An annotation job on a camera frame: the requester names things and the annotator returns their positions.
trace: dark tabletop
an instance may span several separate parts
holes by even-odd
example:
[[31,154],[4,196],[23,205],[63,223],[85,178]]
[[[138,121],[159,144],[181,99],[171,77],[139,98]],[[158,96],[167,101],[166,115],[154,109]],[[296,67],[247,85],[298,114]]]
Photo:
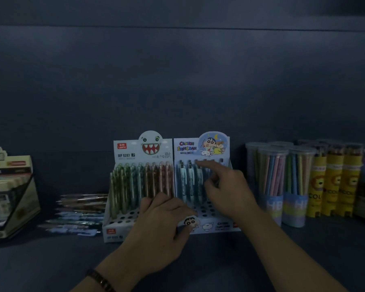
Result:
[[[0,244],[0,292],[67,292],[118,244],[102,237],[50,235],[35,223]],[[321,217],[283,230],[350,291],[365,291],[365,222]],[[181,257],[135,291],[272,291],[241,232],[191,235]]]

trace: dark blue wall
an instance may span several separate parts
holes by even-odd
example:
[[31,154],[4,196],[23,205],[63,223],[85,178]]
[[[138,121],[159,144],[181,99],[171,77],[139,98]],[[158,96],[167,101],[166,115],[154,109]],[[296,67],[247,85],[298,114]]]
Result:
[[241,169],[247,141],[365,143],[365,0],[0,0],[0,146],[44,198],[106,190],[145,130],[222,131]]

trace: hand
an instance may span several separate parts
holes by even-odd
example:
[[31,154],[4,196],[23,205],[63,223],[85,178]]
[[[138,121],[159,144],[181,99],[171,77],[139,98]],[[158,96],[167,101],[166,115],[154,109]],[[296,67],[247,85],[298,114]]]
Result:
[[141,277],[160,271],[180,256],[192,228],[185,226],[176,236],[176,227],[192,215],[197,212],[164,193],[143,198],[139,217],[119,249],[130,254]]
[[[238,221],[246,211],[258,207],[241,171],[214,161],[196,161],[196,164],[213,171],[204,186],[208,198],[219,212]],[[214,182],[218,180],[219,188],[216,188]]]

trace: lantu logo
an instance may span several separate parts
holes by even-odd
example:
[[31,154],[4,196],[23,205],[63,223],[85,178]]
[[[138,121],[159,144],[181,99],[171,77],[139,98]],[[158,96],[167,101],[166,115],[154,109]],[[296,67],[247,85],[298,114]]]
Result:
[[127,143],[118,143],[117,144],[117,149],[126,149],[127,148]]

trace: red logo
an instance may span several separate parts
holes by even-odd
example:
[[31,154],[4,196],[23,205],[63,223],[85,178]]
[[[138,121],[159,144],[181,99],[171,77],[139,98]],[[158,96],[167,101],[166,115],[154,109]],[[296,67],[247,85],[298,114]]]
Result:
[[117,149],[126,149],[127,148],[127,144],[126,143],[118,143],[117,144]]
[[26,162],[25,161],[12,161],[12,162],[7,162],[8,166],[25,166]]

